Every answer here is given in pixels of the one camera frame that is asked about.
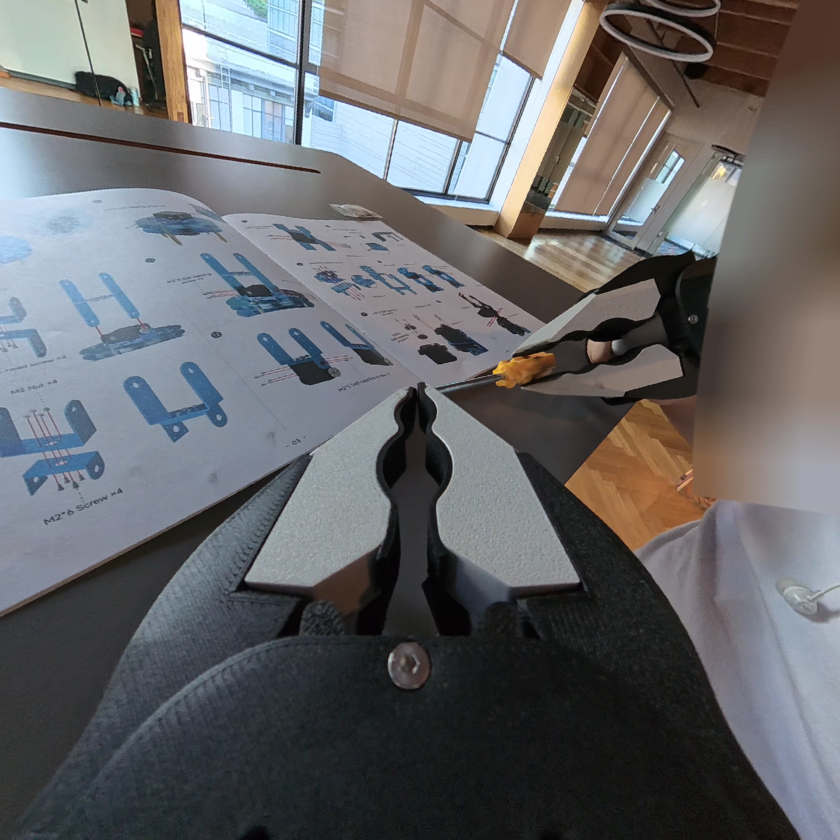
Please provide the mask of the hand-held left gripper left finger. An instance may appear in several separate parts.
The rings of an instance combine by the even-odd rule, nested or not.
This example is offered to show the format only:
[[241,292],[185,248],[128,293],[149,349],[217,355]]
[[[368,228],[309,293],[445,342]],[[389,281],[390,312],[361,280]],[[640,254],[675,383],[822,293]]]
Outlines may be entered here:
[[332,603],[352,633],[380,635],[400,568],[392,489],[406,469],[417,390],[386,397],[315,449],[250,566],[250,589]]

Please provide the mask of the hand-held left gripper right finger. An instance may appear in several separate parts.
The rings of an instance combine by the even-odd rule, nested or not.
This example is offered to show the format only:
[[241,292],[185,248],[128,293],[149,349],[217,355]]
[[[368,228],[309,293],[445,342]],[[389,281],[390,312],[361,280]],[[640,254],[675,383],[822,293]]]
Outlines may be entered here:
[[422,425],[437,483],[427,544],[434,592],[478,619],[499,602],[579,589],[517,450],[425,385]]

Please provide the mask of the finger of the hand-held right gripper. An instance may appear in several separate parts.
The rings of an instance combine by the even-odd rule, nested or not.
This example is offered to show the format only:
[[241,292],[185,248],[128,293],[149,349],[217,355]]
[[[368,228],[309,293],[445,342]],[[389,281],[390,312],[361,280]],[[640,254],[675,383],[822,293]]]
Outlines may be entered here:
[[515,358],[551,352],[565,341],[607,341],[650,320],[661,295],[655,279],[607,291],[594,291],[530,334],[513,352]]
[[610,363],[588,362],[585,342],[563,342],[553,348],[554,371],[522,385],[525,392],[552,396],[622,397],[630,391],[668,382],[683,374],[678,355],[661,344],[636,347]]

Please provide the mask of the yellow handled screwdriver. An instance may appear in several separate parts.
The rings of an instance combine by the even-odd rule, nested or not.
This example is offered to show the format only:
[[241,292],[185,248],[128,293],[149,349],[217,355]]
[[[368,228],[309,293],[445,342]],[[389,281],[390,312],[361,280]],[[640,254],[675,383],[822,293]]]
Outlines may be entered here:
[[537,352],[499,362],[489,374],[478,375],[464,381],[439,385],[441,393],[455,393],[483,385],[498,385],[511,389],[526,385],[550,374],[555,368],[553,353]]

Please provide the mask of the dark desk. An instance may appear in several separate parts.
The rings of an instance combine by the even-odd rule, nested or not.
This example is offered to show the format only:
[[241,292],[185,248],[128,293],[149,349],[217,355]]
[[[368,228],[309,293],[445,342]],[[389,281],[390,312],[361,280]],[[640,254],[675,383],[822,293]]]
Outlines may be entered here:
[[[344,158],[2,87],[2,197],[152,187],[221,215],[382,213],[412,241],[549,321],[579,296],[581,267],[555,276]],[[195,548],[274,476],[2,617],[2,838],[79,739],[123,650]]]

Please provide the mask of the glass door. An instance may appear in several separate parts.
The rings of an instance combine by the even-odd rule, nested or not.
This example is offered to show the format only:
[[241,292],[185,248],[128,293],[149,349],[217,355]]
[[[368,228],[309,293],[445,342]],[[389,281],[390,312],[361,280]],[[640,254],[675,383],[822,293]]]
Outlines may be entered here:
[[604,236],[641,256],[718,254],[745,156],[670,132],[647,154]]

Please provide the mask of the beige roller blinds row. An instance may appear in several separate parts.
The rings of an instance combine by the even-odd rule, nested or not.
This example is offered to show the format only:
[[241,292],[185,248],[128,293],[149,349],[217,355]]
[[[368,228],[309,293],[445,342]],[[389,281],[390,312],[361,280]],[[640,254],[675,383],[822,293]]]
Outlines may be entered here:
[[609,217],[671,111],[635,64],[622,56],[585,142],[560,184],[553,210]]

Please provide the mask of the open assembly instruction booklet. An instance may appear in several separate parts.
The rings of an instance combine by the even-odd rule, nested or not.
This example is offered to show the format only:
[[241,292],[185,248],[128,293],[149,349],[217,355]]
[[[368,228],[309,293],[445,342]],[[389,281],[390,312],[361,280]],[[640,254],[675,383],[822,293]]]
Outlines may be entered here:
[[542,326],[378,219],[122,189],[2,201],[1,607]]

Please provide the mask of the person's white shirt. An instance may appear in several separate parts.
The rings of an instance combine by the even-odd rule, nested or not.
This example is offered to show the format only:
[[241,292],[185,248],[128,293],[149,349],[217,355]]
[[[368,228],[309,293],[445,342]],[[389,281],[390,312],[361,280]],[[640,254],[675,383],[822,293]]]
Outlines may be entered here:
[[838,591],[804,616],[777,583],[837,584],[838,550],[838,516],[729,500],[637,550],[802,838],[839,836]]

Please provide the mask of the wide beige roller blind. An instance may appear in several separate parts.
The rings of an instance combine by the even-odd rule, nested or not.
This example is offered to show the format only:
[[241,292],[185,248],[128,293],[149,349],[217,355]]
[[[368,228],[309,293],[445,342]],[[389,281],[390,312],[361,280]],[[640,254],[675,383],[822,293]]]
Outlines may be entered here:
[[325,2],[320,94],[471,141],[512,7]]

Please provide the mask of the large paned window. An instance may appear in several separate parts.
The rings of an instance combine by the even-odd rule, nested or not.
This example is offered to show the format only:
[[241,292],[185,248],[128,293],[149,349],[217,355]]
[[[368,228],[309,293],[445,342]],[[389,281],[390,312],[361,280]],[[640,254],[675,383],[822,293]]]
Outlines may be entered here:
[[472,140],[320,92],[325,2],[180,2],[192,122],[329,151],[420,196],[487,202],[534,85],[499,54]]

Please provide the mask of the black bag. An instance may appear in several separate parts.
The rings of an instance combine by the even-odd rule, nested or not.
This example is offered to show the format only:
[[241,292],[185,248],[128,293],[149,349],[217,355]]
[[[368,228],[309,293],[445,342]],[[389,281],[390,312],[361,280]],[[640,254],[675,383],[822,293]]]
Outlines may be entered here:
[[78,70],[74,73],[74,81],[76,91],[84,96],[125,108],[140,105],[138,92],[116,77]]

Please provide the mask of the wooden window frame post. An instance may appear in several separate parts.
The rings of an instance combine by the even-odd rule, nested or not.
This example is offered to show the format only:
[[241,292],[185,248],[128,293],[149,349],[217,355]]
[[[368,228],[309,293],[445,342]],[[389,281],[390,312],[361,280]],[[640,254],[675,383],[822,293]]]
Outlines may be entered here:
[[154,6],[168,118],[190,124],[192,114],[188,97],[180,3],[156,1]]

